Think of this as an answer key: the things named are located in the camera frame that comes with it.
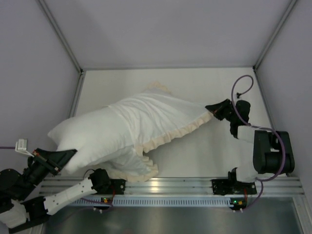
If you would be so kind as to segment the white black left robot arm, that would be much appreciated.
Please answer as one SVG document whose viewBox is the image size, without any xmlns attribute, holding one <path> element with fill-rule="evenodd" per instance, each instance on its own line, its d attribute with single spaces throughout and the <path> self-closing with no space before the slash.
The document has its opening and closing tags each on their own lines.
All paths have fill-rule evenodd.
<svg viewBox="0 0 312 234">
<path fill-rule="evenodd" d="M 46 151 L 35 149 L 22 173 L 5 169 L 0 173 L 0 221 L 10 234 L 43 224 L 62 208 L 88 195 L 107 191 L 111 185 L 105 169 L 96 169 L 76 184 L 59 191 L 29 195 L 48 175 L 58 175 L 77 154 L 77 150 Z"/>
</svg>

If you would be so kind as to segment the grey pillowcase with cream frill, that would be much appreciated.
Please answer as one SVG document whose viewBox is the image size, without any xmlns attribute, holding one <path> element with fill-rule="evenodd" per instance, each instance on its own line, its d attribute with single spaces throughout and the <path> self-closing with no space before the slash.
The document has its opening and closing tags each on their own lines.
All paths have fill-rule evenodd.
<svg viewBox="0 0 312 234">
<path fill-rule="evenodd" d="M 146 153 L 190 134 L 212 119 L 204 105 L 172 96 L 159 82 L 109 107 L 128 127 L 133 148 L 110 160 L 107 173 L 112 179 L 129 182 L 144 182 L 158 175 L 158 166 Z"/>
</svg>

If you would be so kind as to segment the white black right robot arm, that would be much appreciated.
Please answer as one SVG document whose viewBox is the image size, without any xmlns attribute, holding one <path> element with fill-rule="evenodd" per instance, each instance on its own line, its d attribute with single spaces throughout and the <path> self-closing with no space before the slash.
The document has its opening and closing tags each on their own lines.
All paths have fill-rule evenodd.
<svg viewBox="0 0 312 234">
<path fill-rule="evenodd" d="M 292 173 L 295 168 L 293 150 L 288 132 L 252 128 L 249 122 L 251 105 L 239 100 L 226 99 L 207 105 L 206 109 L 218 120 L 230 123 L 231 135 L 253 145 L 252 158 L 228 172 L 226 179 L 213 179 L 215 195 L 255 195 L 255 179 L 261 176 Z"/>
</svg>

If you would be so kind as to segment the white pillow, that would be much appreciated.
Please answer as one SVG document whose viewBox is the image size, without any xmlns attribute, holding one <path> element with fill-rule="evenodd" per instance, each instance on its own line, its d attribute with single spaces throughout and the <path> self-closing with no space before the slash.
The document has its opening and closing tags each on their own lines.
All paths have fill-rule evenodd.
<svg viewBox="0 0 312 234">
<path fill-rule="evenodd" d="M 48 136 L 58 151 L 77 150 L 64 167 L 69 174 L 133 150 L 128 127 L 110 107 L 69 118 L 52 129 Z"/>
</svg>

